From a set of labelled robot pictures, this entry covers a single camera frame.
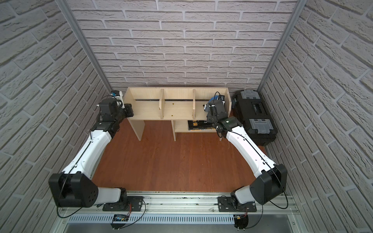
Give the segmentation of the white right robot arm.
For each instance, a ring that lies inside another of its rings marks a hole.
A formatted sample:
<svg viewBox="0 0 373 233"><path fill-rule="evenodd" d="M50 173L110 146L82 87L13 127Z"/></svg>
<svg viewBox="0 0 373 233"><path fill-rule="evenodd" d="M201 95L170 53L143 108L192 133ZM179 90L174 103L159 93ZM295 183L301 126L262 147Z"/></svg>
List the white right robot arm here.
<svg viewBox="0 0 373 233"><path fill-rule="evenodd" d="M211 99L206 106L207 122L211 123L220 137L226 138L240 152L250 166L255 180L248 186L231 193L235 205L257 202L264 205L286 192L288 171L283 164L277 165L265 155L246 133L243 124L229 117L224 102Z"/></svg>

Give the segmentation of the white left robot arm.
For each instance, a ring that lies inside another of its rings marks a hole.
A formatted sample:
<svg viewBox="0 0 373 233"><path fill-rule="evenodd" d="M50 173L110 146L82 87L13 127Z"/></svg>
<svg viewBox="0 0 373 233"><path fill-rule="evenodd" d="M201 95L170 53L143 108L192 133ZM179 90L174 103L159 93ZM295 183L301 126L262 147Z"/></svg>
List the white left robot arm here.
<svg viewBox="0 0 373 233"><path fill-rule="evenodd" d="M122 188L98 187L92 175L105 148L119 131L120 123L134 113L131 104L123 102L114 92L99 103L99 114L89 136L73 160L60 172L49 178L49 187L58 208L89 208L93 205L121 203Z"/></svg>

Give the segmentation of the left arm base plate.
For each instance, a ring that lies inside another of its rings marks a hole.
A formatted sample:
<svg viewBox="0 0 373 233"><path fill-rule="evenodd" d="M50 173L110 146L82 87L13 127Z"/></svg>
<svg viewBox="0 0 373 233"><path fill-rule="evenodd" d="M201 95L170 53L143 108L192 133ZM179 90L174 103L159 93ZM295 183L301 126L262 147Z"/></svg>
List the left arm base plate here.
<svg viewBox="0 0 373 233"><path fill-rule="evenodd" d="M132 212L140 212L143 207L143 197L142 196L127 196L121 198L116 203L106 203L103 206L103 211L118 212L127 211L130 209Z"/></svg>

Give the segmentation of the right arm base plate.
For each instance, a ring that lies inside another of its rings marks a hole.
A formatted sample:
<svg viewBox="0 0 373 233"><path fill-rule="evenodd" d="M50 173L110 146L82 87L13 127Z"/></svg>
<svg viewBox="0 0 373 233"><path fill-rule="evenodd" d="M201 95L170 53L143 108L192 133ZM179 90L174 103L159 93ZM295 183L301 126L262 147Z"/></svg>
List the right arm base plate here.
<svg viewBox="0 0 373 233"><path fill-rule="evenodd" d="M217 197L219 212L248 212L257 211L255 202L240 204L234 197L219 196Z"/></svg>

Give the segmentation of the blue and grey cleaning cloth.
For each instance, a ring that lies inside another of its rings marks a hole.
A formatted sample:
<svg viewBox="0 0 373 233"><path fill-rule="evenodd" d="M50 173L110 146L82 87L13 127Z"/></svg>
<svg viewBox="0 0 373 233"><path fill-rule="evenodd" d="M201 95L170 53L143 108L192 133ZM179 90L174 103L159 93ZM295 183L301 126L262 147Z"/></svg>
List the blue and grey cleaning cloth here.
<svg viewBox="0 0 373 233"><path fill-rule="evenodd" d="M204 105L204 111L209 112L210 106L214 103L215 98L211 98L208 103Z"/></svg>

